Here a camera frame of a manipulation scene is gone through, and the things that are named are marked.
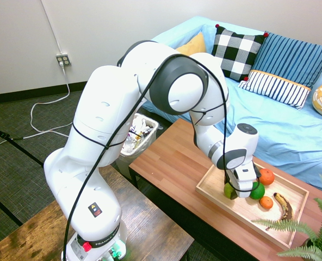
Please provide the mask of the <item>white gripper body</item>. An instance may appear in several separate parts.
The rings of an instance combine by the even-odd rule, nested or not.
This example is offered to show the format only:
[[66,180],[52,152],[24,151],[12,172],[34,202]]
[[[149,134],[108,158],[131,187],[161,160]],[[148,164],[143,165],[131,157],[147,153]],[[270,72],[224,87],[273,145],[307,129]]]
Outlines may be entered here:
[[228,175],[238,197],[249,197],[253,187],[253,182],[257,178],[253,162],[249,162],[247,164],[240,165],[235,169],[229,170]]

